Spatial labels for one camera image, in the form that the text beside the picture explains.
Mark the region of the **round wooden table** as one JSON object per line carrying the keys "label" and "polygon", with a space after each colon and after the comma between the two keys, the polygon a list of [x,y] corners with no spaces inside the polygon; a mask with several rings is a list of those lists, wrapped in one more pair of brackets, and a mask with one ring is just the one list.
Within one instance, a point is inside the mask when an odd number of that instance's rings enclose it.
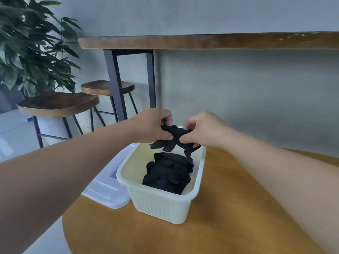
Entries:
{"label": "round wooden table", "polygon": [[227,152],[207,148],[184,223],[110,209],[80,196],[62,217],[72,254],[324,254]]}

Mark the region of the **person's left hand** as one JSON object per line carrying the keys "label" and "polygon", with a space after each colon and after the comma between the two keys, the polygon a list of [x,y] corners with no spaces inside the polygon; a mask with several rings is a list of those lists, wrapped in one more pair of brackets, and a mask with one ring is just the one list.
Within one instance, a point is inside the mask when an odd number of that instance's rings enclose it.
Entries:
{"label": "person's left hand", "polygon": [[151,108],[133,116],[128,122],[133,142],[151,143],[155,141],[155,128],[161,127],[161,124],[171,126],[173,118],[167,109]]}

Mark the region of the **person's right hand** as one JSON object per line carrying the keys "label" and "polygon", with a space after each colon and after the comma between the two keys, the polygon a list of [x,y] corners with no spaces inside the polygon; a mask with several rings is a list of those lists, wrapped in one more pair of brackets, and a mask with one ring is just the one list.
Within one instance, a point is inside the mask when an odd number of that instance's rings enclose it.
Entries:
{"label": "person's right hand", "polygon": [[203,111],[187,119],[183,128],[199,134],[200,146],[226,150],[225,136],[230,128],[216,114]]}

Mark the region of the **white plastic lid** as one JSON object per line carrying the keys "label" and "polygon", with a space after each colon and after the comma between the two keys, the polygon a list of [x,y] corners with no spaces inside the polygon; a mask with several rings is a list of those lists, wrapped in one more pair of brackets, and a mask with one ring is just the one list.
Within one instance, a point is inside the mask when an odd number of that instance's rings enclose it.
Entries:
{"label": "white plastic lid", "polygon": [[117,180],[117,170],[136,147],[130,144],[120,151],[86,187],[82,195],[111,209],[119,209],[131,201],[127,188]]}

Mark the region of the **large wooden stool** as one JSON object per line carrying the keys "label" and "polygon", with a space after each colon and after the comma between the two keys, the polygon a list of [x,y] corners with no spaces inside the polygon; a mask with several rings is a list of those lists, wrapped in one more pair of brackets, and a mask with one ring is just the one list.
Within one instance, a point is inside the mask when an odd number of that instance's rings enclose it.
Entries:
{"label": "large wooden stool", "polygon": [[[73,135],[67,121],[67,117],[71,116],[76,124],[76,127],[83,135],[83,131],[76,119],[76,115],[99,104],[99,97],[86,93],[66,93],[66,92],[45,92],[35,97],[29,97],[17,104],[17,107],[23,113],[32,117],[36,137],[40,149],[44,147],[42,137],[52,138],[65,141],[72,139]],[[65,127],[67,137],[56,135],[43,134],[40,131],[38,117],[41,118],[61,118]]]}

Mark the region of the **person's right forearm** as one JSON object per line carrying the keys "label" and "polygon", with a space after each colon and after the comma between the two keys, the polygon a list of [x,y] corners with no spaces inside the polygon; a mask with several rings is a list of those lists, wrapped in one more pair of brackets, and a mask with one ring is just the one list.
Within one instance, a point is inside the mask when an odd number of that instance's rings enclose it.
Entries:
{"label": "person's right forearm", "polygon": [[326,253],[339,254],[339,167],[224,127],[222,146]]}

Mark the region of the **small wooden stool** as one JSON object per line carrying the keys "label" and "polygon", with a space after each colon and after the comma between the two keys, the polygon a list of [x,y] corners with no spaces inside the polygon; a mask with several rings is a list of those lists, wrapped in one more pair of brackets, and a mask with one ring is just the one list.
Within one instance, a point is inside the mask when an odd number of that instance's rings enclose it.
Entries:
{"label": "small wooden stool", "polygon": [[[134,99],[131,94],[131,92],[135,89],[135,84],[128,83],[125,81],[122,81],[121,84],[122,84],[122,93],[129,95],[133,108],[135,110],[135,113],[138,114],[138,110],[136,108]],[[113,98],[112,91],[109,88],[109,81],[105,81],[105,80],[91,81],[91,82],[82,84],[81,89],[86,94],[97,95],[97,96],[100,96],[100,95],[108,96],[110,98],[112,109],[113,109],[113,113],[111,113],[111,112],[106,112],[106,111],[99,111],[96,106],[90,108],[91,132],[94,132],[94,116],[93,116],[94,113],[98,117],[103,127],[105,127],[106,124],[101,114],[113,115],[115,117],[115,121],[118,122],[118,117],[116,115],[115,101]]]}

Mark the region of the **person's left forearm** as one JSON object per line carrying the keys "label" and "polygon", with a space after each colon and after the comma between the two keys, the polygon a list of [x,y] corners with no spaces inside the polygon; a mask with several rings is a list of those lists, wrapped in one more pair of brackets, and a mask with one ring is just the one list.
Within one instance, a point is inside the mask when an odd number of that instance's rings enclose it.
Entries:
{"label": "person's left forearm", "polygon": [[128,119],[0,163],[0,254],[22,254],[132,142]]}

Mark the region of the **green potted plant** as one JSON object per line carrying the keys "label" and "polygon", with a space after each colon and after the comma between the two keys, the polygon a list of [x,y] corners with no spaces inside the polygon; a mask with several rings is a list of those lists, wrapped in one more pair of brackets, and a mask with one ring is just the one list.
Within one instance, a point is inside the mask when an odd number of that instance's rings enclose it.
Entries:
{"label": "green potted plant", "polygon": [[75,93],[81,68],[72,49],[78,20],[57,17],[57,0],[0,0],[0,84],[34,97],[57,89]]}

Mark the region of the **black sock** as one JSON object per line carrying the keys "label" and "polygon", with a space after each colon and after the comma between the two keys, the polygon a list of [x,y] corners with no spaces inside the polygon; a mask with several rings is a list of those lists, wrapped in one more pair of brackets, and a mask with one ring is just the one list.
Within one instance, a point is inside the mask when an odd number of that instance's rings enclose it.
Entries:
{"label": "black sock", "polygon": [[172,140],[158,140],[150,144],[151,149],[162,149],[164,152],[172,152],[177,146],[184,149],[184,154],[187,158],[191,157],[192,152],[198,150],[201,146],[194,147],[194,143],[183,144],[180,142],[182,135],[188,134],[191,130],[184,130],[176,125],[167,126],[161,124],[161,129],[172,134]]}

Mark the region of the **pile of black socks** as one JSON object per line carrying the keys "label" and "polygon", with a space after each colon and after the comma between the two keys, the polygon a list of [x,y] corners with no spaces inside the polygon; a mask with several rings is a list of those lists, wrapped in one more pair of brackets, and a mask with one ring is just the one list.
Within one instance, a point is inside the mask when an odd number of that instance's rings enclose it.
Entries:
{"label": "pile of black socks", "polygon": [[175,153],[155,153],[154,161],[146,165],[147,173],[142,184],[166,192],[181,195],[190,183],[193,159]]}

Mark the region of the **wooden bar table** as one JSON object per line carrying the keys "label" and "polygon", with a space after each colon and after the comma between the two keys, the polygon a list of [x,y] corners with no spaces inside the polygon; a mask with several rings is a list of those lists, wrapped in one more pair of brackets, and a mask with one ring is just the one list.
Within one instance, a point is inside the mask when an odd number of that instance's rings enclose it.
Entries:
{"label": "wooden bar table", "polygon": [[339,50],[339,31],[270,32],[241,34],[144,35],[78,38],[82,49],[104,52],[117,121],[127,119],[118,56],[146,54],[150,107],[156,107],[155,50]]}

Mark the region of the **white plastic basket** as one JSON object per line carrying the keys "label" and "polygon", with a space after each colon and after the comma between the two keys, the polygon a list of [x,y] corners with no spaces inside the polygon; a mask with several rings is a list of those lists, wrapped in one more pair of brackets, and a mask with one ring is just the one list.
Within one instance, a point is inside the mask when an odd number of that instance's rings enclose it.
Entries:
{"label": "white plastic basket", "polygon": [[[135,208],[142,213],[171,222],[183,223],[188,215],[191,201],[197,196],[204,170],[206,148],[200,147],[192,152],[193,173],[191,181],[181,195],[151,188],[142,184],[146,175],[146,165],[154,161],[155,153],[164,152],[162,149],[151,149],[150,144],[138,143],[125,158],[117,170],[117,180],[127,187]],[[184,149],[176,145],[172,152],[185,156]]]}

